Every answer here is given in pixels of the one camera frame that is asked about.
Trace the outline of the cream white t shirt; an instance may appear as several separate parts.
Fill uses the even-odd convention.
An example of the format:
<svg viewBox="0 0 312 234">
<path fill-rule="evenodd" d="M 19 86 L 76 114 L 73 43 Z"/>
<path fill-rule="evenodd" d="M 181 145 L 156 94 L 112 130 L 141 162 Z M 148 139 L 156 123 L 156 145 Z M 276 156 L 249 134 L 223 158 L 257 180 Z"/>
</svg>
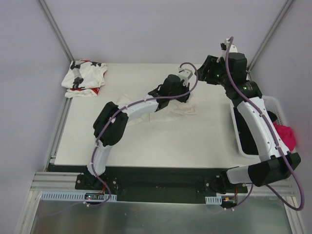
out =
<svg viewBox="0 0 312 234">
<path fill-rule="evenodd" d="M 178 120 L 186 115 L 196 115 L 197 107 L 195 101 L 196 99 L 192 96 L 186 103 L 172 100 L 166 108 L 160 111 L 144 114 L 140 117 L 134 118 L 133 120 L 129 120 L 127 126 L 137 125 L 144 121 L 148 121 L 150 123 L 170 122 Z"/>
</svg>

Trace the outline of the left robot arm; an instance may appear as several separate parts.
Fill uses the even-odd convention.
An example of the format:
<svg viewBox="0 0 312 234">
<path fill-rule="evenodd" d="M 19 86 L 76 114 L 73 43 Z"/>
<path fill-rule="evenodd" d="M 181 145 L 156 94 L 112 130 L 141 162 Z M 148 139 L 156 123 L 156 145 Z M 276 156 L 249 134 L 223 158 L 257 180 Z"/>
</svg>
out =
<svg viewBox="0 0 312 234">
<path fill-rule="evenodd" d="M 171 100 L 187 102 L 190 96 L 189 79 L 193 73 L 189 70 L 180 75 L 168 75 L 164 83 L 159 85 L 139 101 L 117 105 L 108 102 L 93 124 L 95 148 L 91 162 L 87 165 L 89 175 L 86 184 L 93 190 L 103 184 L 102 174 L 105 172 L 110 151 L 122 138 L 128 122 L 143 115 L 148 115 L 166 108 Z"/>
</svg>

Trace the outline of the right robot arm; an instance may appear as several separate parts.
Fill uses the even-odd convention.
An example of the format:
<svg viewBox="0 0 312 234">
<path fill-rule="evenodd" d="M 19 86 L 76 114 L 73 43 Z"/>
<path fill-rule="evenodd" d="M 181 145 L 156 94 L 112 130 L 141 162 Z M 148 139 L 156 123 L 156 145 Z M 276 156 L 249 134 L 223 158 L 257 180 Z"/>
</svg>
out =
<svg viewBox="0 0 312 234">
<path fill-rule="evenodd" d="M 207 56 L 199 69 L 200 81 L 222 85 L 234 108 L 242 115 L 255 141 L 260 162 L 235 167 L 219 180 L 224 192 L 231 192 L 238 183 L 257 187 L 287 179 L 301 162 L 278 135 L 265 107 L 258 85 L 247 79 L 247 59 L 242 53 L 229 53 L 229 60 Z"/>
</svg>

